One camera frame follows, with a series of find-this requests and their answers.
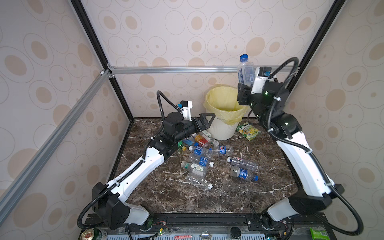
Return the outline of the green soda bottle yellow cap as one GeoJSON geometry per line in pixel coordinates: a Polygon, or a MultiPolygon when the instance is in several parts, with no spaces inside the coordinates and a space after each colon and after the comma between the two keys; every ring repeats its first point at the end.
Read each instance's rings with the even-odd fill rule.
{"type": "Polygon", "coordinates": [[[183,144],[183,142],[178,143],[178,148],[180,151],[183,151],[183,152],[187,150],[187,147],[183,144]]]}

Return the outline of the clear bottle blue cap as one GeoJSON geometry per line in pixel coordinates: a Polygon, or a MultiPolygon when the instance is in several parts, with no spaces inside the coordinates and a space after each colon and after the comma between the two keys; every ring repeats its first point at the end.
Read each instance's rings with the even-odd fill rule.
{"type": "Polygon", "coordinates": [[[240,56],[240,65],[238,66],[239,83],[251,87],[255,81],[255,65],[249,61],[247,54],[240,56]]]}
{"type": "Polygon", "coordinates": [[[259,177],[251,171],[236,166],[231,167],[231,175],[247,182],[256,182],[259,180],[259,177]]]}

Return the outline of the Fiji water bottle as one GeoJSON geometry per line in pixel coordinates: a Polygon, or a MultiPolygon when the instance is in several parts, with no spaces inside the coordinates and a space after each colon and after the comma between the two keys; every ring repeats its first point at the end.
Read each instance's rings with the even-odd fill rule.
{"type": "Polygon", "coordinates": [[[189,137],[186,139],[183,139],[182,142],[187,145],[187,146],[194,146],[195,145],[195,138],[194,137],[189,137]]]}

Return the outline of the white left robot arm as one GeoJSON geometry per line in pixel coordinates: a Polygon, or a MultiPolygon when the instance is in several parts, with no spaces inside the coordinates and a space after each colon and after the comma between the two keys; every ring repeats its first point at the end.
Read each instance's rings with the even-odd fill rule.
{"type": "Polygon", "coordinates": [[[178,150],[178,143],[192,134],[210,128],[215,114],[202,113],[186,120],[183,114],[173,112],[163,120],[160,133],[150,140],[141,155],[122,174],[106,184],[97,183],[92,189],[92,208],[101,219],[101,226],[115,230],[124,224],[150,226],[150,213],[142,206],[128,204],[135,188],[157,167],[178,150]]]}

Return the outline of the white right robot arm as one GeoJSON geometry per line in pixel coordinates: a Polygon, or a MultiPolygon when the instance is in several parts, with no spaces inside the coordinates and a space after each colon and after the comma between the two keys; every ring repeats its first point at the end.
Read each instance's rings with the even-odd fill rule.
{"type": "Polygon", "coordinates": [[[238,84],[239,104],[249,106],[260,126],[276,141],[299,184],[295,194],[265,210],[262,219],[270,222],[325,210],[344,192],[344,187],[325,173],[298,120],[283,111],[288,94],[282,83],[266,81],[258,93],[250,86],[238,84]]]}

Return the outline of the white ribbed waste bin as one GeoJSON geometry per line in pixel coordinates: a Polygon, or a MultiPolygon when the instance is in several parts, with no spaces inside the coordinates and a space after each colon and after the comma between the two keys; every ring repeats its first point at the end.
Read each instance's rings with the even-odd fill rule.
{"type": "Polygon", "coordinates": [[[221,140],[221,141],[228,140],[235,134],[238,124],[239,123],[228,125],[224,123],[222,120],[215,118],[210,128],[208,129],[208,132],[216,140],[221,140]]]}

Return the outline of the clear square bottle green label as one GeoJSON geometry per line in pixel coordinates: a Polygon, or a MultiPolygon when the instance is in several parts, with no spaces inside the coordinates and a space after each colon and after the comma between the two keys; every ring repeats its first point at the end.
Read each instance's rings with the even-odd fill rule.
{"type": "Polygon", "coordinates": [[[212,136],[212,134],[210,134],[207,130],[204,130],[202,131],[202,136],[209,142],[211,143],[215,148],[218,147],[220,145],[220,143],[215,140],[212,136]]]}

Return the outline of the orange juice bottle red label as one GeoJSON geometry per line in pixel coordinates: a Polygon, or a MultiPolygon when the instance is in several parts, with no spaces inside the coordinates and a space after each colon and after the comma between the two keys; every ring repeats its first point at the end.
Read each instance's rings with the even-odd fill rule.
{"type": "Polygon", "coordinates": [[[193,138],[195,141],[203,148],[206,148],[209,145],[209,141],[205,139],[203,136],[200,134],[192,134],[193,138]]]}

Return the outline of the blue label bottle white cap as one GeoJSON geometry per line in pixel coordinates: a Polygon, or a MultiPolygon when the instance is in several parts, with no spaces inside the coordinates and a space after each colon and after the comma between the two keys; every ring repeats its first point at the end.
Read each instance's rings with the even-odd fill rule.
{"type": "Polygon", "coordinates": [[[190,146],[189,150],[200,157],[207,157],[207,158],[212,158],[213,157],[213,150],[212,149],[207,149],[203,148],[202,146],[190,146]]]}

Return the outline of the green Fox's candy bag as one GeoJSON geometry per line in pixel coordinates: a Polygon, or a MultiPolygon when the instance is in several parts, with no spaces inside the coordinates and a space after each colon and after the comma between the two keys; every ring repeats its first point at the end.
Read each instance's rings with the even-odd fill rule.
{"type": "Polygon", "coordinates": [[[245,137],[248,141],[252,141],[261,131],[250,123],[244,123],[238,125],[237,132],[245,137]]]}

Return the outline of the soda water bottle blue label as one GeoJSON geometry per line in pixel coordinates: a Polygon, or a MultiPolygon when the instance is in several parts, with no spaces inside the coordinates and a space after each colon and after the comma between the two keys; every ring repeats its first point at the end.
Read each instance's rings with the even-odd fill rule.
{"type": "Polygon", "coordinates": [[[198,164],[200,166],[203,166],[203,167],[213,167],[214,166],[214,162],[212,161],[211,158],[209,157],[204,157],[204,156],[200,156],[200,155],[196,155],[194,153],[191,153],[189,155],[189,161],[192,162],[192,163],[195,163],[195,164],[198,164]]]}

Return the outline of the Pepsi label clear bottle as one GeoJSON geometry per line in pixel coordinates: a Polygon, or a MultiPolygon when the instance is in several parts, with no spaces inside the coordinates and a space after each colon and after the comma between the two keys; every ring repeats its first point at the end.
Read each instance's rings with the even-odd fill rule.
{"type": "Polygon", "coordinates": [[[233,154],[233,147],[230,145],[217,146],[212,149],[214,156],[230,156],[233,154]]]}

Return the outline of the clear bottle green band label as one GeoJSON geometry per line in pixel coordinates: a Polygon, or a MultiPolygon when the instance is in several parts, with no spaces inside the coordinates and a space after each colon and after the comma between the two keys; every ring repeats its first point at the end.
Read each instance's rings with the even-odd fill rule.
{"type": "Polygon", "coordinates": [[[191,174],[204,178],[207,174],[207,168],[195,163],[186,161],[181,162],[181,167],[187,169],[191,174]]]}

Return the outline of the clear bottle dark label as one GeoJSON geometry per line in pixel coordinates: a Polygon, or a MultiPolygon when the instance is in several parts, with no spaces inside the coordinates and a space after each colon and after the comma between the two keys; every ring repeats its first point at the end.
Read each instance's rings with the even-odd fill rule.
{"type": "Polygon", "coordinates": [[[238,157],[227,157],[227,162],[231,166],[236,166],[253,172],[256,172],[259,169],[256,163],[238,157]]]}

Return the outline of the crumpled clear plastic bottle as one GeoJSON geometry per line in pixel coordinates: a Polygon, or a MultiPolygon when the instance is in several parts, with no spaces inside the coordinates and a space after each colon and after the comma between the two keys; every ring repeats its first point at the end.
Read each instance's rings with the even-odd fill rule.
{"type": "Polygon", "coordinates": [[[189,183],[190,185],[200,189],[200,190],[203,190],[203,191],[209,191],[209,190],[211,190],[213,188],[213,184],[212,183],[209,183],[205,179],[195,178],[192,175],[187,175],[186,176],[186,182],[189,183]]]}

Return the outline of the green beer can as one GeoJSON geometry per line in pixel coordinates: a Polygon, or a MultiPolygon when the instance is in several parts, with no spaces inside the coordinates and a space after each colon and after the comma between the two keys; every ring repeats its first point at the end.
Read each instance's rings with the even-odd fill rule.
{"type": "Polygon", "coordinates": [[[99,228],[84,230],[79,237],[79,240],[106,240],[106,239],[107,239],[106,231],[99,228]]]}

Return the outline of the green packet bottom right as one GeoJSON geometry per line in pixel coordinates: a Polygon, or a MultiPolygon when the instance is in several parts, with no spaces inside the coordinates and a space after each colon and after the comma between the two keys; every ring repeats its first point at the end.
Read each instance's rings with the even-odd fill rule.
{"type": "Polygon", "coordinates": [[[313,240],[330,240],[326,230],[316,230],[314,228],[310,228],[310,233],[313,240]]]}

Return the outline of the horizontal aluminium rail back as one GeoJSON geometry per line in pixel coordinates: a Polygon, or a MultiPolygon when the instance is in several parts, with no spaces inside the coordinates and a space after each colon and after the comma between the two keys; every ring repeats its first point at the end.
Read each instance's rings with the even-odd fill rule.
{"type": "Polygon", "coordinates": [[[236,73],[236,66],[201,67],[111,67],[112,74],[201,74],[236,73]]]}

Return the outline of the black right corner post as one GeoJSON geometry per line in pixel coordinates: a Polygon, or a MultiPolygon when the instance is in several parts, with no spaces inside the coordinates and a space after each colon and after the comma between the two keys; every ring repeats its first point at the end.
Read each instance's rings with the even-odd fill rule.
{"type": "Polygon", "coordinates": [[[311,62],[312,58],[314,57],[319,46],[321,45],[322,41],[326,37],[327,33],[329,32],[332,24],[335,22],[336,18],[338,17],[340,11],[345,6],[346,2],[347,2],[346,0],[332,1],[331,7],[328,13],[325,15],[324,20],[320,22],[321,23],[320,27],[318,28],[314,36],[314,39],[312,40],[311,44],[309,45],[309,48],[307,49],[303,59],[299,64],[300,69],[297,75],[293,77],[291,82],[287,85],[287,89],[290,91],[290,93],[294,91],[300,78],[304,74],[307,66],[311,62]]]}

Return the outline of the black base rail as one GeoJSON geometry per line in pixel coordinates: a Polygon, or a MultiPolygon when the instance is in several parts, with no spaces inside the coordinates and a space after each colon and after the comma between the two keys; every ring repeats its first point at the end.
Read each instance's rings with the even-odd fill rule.
{"type": "Polygon", "coordinates": [[[324,225],[324,214],[316,217],[284,219],[266,230],[253,213],[248,214],[154,214],[149,228],[136,224],[106,231],[106,240],[312,240],[310,228],[326,230],[331,240],[337,237],[324,225]]]}

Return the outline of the black corner frame post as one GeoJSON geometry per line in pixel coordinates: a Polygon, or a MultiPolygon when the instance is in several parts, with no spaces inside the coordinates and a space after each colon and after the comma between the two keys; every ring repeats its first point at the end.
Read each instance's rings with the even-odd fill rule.
{"type": "MultiPolygon", "coordinates": [[[[107,59],[106,57],[106,54],[104,52],[104,49],[101,45],[101,42],[99,41],[99,38],[93,28],[93,25],[90,21],[90,18],[88,17],[88,14],[86,13],[86,9],[82,3],[82,1],[79,1],[79,0],[70,0],[70,3],[71,5],[73,6],[74,10],[75,10],[75,13],[77,15],[77,17],[79,18],[80,20],[80,23],[82,24],[83,26],[83,29],[97,55],[97,58],[99,60],[99,62],[101,63],[102,67],[104,70],[109,70],[110,72],[112,72],[112,67],[109,63],[109,60],[107,59]]],[[[116,79],[116,77],[114,76],[114,74],[111,74],[112,77],[110,78],[110,83],[118,97],[118,100],[120,102],[120,104],[122,105],[123,107],[123,110],[126,114],[126,116],[128,117],[128,120],[132,123],[135,118],[133,117],[133,114],[128,106],[128,103],[123,95],[123,92],[122,92],[122,89],[116,79]]]]}

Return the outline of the diagonal aluminium rail left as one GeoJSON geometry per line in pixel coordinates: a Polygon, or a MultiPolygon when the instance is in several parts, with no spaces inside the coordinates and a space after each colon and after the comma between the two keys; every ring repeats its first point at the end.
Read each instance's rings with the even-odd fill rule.
{"type": "Polygon", "coordinates": [[[109,79],[111,74],[111,70],[105,69],[103,74],[100,74],[94,80],[84,95],[79,99],[79,101],[77,101],[59,126],[55,129],[55,131],[53,131],[43,146],[37,151],[31,161],[21,171],[19,176],[13,181],[10,189],[1,199],[1,224],[3,224],[8,218],[22,196],[31,186],[33,181],[39,175],[43,167],[59,147],[86,107],[90,104],[91,100],[102,87],[104,82],[109,79]]]}

